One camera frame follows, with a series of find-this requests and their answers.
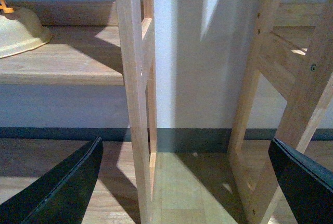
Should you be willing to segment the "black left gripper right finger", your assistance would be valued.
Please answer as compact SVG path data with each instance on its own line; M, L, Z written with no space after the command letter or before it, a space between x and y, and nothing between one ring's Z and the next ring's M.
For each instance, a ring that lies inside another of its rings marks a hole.
M332 172L279 139L268 154L297 223L332 223Z

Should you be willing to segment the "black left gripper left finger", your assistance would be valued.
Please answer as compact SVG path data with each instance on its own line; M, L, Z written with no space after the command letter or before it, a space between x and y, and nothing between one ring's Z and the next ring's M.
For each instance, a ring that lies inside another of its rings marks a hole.
M82 223L103 156L101 138L89 141L1 204L1 223Z

